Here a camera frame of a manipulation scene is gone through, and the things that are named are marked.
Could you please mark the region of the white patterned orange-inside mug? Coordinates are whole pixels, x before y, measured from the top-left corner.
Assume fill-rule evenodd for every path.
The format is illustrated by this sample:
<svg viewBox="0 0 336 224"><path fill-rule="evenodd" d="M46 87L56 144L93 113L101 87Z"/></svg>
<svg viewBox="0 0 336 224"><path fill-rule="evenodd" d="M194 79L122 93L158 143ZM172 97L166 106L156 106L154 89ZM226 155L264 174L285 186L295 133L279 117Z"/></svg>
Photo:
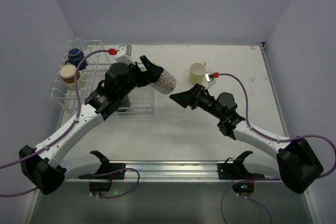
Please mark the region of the white patterned orange-inside mug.
<svg viewBox="0 0 336 224"><path fill-rule="evenodd" d="M170 94L176 87L176 78L168 71L163 70L157 82L150 84L152 88L163 95Z"/></svg>

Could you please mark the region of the pale yellow mug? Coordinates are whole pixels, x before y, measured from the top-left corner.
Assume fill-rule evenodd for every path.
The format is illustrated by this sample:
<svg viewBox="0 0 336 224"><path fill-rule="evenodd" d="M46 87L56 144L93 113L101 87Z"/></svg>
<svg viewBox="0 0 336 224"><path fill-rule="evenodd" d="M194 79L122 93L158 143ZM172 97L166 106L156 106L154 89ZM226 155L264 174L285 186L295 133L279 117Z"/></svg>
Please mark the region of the pale yellow mug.
<svg viewBox="0 0 336 224"><path fill-rule="evenodd" d="M206 62L196 62L190 66L189 82L191 85L202 84L206 73Z"/></svg>

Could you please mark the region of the dark teal wave mug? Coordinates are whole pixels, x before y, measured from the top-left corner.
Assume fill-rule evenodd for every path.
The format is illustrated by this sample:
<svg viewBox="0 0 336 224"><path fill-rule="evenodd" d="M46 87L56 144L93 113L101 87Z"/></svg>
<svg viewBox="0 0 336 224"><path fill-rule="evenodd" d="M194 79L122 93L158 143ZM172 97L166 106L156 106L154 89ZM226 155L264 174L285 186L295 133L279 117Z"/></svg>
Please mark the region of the dark teal wave mug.
<svg viewBox="0 0 336 224"><path fill-rule="evenodd" d="M131 101L128 96L126 96L121 102L121 106L117 109L118 113L126 112L131 106Z"/></svg>

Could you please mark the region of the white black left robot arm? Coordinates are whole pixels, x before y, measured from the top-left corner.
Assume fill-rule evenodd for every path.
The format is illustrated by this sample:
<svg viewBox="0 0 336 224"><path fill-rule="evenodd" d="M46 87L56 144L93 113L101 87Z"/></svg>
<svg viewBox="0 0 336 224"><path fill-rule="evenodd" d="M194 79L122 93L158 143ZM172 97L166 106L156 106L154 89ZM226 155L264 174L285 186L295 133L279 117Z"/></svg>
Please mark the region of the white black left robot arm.
<svg viewBox="0 0 336 224"><path fill-rule="evenodd" d="M165 94L171 92L167 83L169 73L146 56L140 59L145 71L137 63L113 63L77 114L36 147L26 145L19 151L23 174L43 194L53 193L68 179L87 174L97 176L106 166L107 158L96 151L72 165L64 157L89 131L117 111L133 89L151 85Z"/></svg>

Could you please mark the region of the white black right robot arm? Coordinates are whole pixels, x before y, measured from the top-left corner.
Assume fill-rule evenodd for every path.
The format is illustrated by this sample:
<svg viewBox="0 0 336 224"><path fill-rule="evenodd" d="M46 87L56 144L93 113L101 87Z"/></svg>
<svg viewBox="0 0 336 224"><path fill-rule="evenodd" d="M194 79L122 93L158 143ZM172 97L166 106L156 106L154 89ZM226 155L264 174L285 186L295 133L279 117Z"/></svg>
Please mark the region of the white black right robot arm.
<svg viewBox="0 0 336 224"><path fill-rule="evenodd" d="M289 138L272 134L248 124L240 116L231 93L222 92L217 98L196 84L188 91L170 95L181 107L200 108L219 120L219 131L233 140L247 143L261 154L244 152L235 162L249 174L261 174L281 180L295 193L303 193L323 172L322 164L304 138Z"/></svg>

